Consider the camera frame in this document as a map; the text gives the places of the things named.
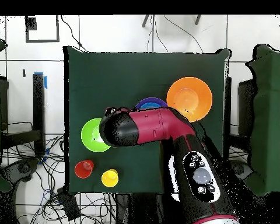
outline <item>table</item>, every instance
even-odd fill
[[[256,195],[280,192],[280,52],[262,44],[254,48],[247,63],[258,92],[253,100],[254,126],[251,133],[251,166],[256,173],[246,180]]]
[[[64,47],[64,53],[65,131],[69,130],[66,179],[71,193],[163,192],[159,142],[94,153],[84,147],[81,129],[90,119],[102,118],[107,107],[132,108],[146,97],[166,101],[172,83],[185,76],[200,78],[212,91],[212,108],[201,124],[222,153],[225,60],[229,50],[216,54],[85,53]],[[85,159],[94,161],[94,170],[88,178],[80,179],[74,168]],[[101,182],[108,169],[118,171],[119,182],[113,188]]]

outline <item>yellow cup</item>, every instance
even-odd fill
[[[101,177],[101,182],[106,187],[114,187],[118,183],[118,173],[115,169],[105,171]]]

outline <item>green bowl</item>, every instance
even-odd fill
[[[89,120],[81,131],[81,139],[84,146],[92,152],[104,152],[110,148],[100,137],[100,120],[101,118]]]

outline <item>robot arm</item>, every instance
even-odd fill
[[[100,135],[113,147],[171,139],[186,224],[238,224],[204,144],[175,109],[108,108],[100,122]]]

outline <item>orange bowl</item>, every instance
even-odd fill
[[[174,82],[167,93],[167,105],[185,116],[189,122],[204,118],[212,107],[212,92],[208,85],[194,77]]]

